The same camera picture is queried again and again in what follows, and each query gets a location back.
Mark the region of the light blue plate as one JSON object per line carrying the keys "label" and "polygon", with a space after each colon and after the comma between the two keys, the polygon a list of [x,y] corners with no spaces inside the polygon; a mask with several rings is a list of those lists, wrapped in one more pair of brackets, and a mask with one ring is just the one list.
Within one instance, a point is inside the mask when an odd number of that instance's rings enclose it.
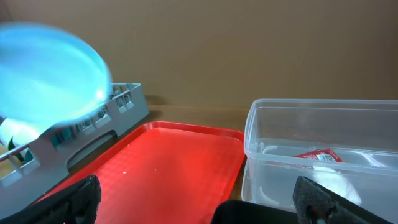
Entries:
{"label": "light blue plate", "polygon": [[1,24],[2,117],[70,124],[97,111],[110,92],[109,68],[84,40],[45,24]]}

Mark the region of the white napkin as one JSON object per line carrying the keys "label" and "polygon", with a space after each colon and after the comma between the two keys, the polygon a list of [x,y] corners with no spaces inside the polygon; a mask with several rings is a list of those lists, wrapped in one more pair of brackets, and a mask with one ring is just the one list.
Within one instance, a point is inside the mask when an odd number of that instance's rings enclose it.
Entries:
{"label": "white napkin", "polygon": [[352,183],[339,172],[327,167],[313,167],[313,179],[316,183],[331,190],[350,202],[361,205],[362,200]]}

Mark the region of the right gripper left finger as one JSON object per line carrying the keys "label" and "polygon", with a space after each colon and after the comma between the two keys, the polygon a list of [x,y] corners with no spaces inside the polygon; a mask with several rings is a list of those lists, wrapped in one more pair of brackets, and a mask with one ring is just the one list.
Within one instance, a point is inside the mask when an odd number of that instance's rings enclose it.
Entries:
{"label": "right gripper left finger", "polygon": [[1,224],[94,224],[101,201],[99,178],[89,175],[1,220]]}

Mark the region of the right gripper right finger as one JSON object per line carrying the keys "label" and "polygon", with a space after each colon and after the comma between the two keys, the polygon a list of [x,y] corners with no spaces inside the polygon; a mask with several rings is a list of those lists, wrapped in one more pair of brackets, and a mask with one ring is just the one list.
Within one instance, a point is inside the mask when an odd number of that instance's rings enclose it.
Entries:
{"label": "right gripper right finger", "polygon": [[304,176],[292,198],[300,224],[391,224]]}

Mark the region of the red sauce packet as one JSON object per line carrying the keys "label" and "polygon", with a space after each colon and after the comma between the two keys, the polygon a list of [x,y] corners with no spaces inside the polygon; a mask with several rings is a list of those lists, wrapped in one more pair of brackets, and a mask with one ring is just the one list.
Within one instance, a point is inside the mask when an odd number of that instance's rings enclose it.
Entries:
{"label": "red sauce packet", "polygon": [[317,149],[311,152],[296,155],[295,157],[327,162],[343,162],[343,159],[341,159],[332,149]]}

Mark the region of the green bowl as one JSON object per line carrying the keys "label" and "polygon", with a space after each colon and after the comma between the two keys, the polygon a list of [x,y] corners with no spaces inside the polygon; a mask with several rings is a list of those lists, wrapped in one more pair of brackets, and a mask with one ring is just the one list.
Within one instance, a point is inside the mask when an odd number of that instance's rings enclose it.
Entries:
{"label": "green bowl", "polygon": [[8,151],[36,140],[43,127],[6,118],[1,123],[1,143]]}

